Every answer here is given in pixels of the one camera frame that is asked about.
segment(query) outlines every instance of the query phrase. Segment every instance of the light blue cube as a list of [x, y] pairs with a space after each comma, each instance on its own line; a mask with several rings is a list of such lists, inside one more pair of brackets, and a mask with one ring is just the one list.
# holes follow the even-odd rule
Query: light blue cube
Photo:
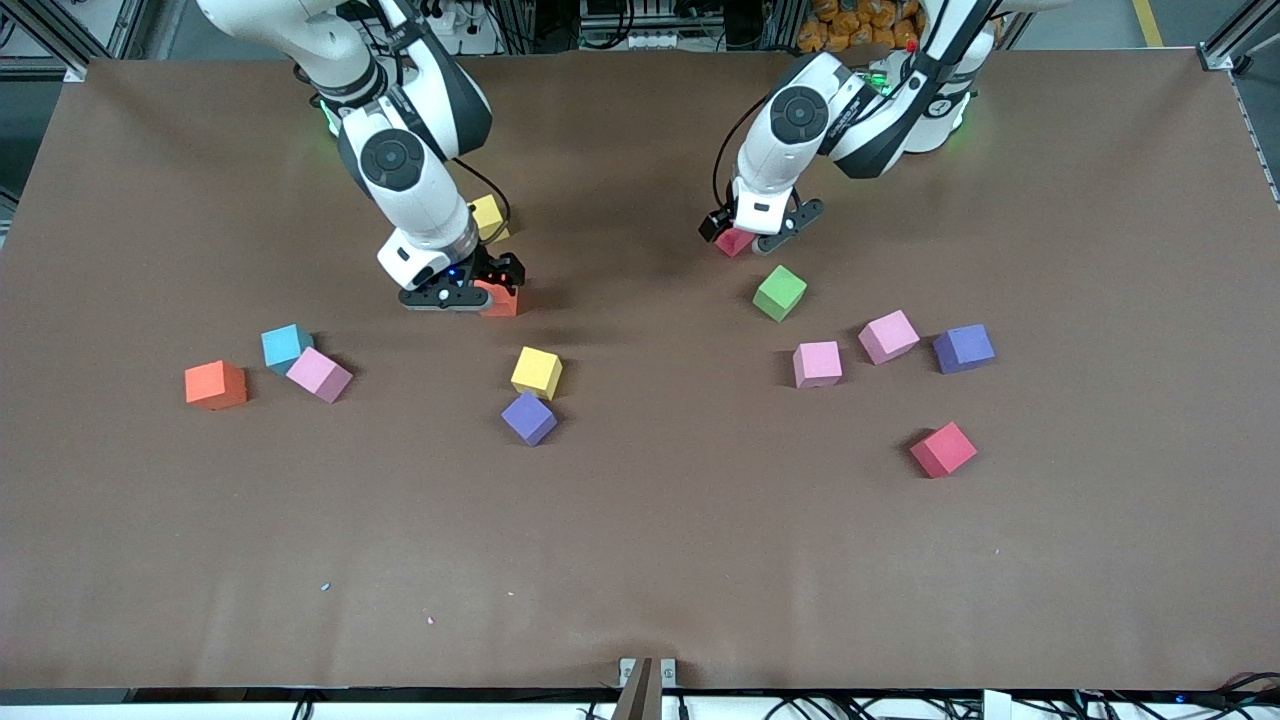
[[262, 333], [262, 361], [278, 375], [288, 373], [308, 347], [315, 347], [315, 341], [298, 325], [284, 325]]

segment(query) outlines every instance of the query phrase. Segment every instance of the green cube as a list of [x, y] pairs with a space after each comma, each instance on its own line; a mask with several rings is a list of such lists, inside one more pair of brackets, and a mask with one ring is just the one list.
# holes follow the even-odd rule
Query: green cube
[[751, 302], [755, 302], [756, 307], [764, 310], [765, 315], [781, 323], [787, 316], [787, 313], [796, 306], [796, 302], [800, 302], [800, 296], [804, 295], [804, 288], [806, 287], [809, 284], [797, 278], [795, 273], [778, 265], [760, 283], [760, 288], [755, 291], [755, 299]]

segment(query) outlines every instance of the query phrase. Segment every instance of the metal bracket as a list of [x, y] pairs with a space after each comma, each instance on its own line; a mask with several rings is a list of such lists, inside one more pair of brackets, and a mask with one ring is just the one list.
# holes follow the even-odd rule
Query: metal bracket
[[[626, 687], [627, 680], [631, 678], [631, 670], [634, 670], [635, 666], [636, 666], [636, 659], [635, 657], [623, 657], [622, 660], [618, 660], [618, 687], [620, 688]], [[675, 657], [664, 657], [664, 659], [662, 659], [662, 665], [659, 666], [659, 669], [662, 670], [662, 687], [664, 687], [664, 688], [678, 688], [680, 687], [680, 685], [676, 684], [676, 659]]]
[[1222, 55], [1220, 58], [1210, 55], [1208, 46], [1206, 46], [1203, 42], [1196, 45], [1196, 55], [1199, 56], [1201, 69], [1204, 72], [1212, 73], [1221, 70], [1231, 70], [1235, 68], [1235, 63], [1231, 61], [1231, 58], [1226, 55]]

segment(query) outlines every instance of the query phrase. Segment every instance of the magenta cube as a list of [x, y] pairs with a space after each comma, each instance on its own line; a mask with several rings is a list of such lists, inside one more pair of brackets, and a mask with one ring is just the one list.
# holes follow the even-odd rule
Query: magenta cube
[[755, 242], [755, 233], [728, 228], [716, 238], [716, 247], [723, 250], [724, 255], [730, 258], [737, 258], [737, 254], [750, 247], [753, 242]]

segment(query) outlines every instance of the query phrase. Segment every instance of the yellow cube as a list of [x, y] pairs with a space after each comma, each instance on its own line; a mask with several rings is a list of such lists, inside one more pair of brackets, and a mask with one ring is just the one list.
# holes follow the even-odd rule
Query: yellow cube
[[[481, 241], [489, 240], [489, 236], [502, 224], [502, 211], [498, 210], [498, 201], [492, 195], [485, 195], [471, 204], [471, 217], [476, 219], [476, 225], [480, 227]], [[502, 228], [502, 234], [495, 237], [493, 242], [507, 240], [508, 237], [511, 237], [511, 233], [507, 232], [507, 228]]]
[[516, 360], [511, 384], [516, 386], [516, 392], [527, 389], [543, 400], [550, 400], [556, 396], [556, 386], [563, 369], [558, 355], [526, 347], [520, 351], [520, 360]]

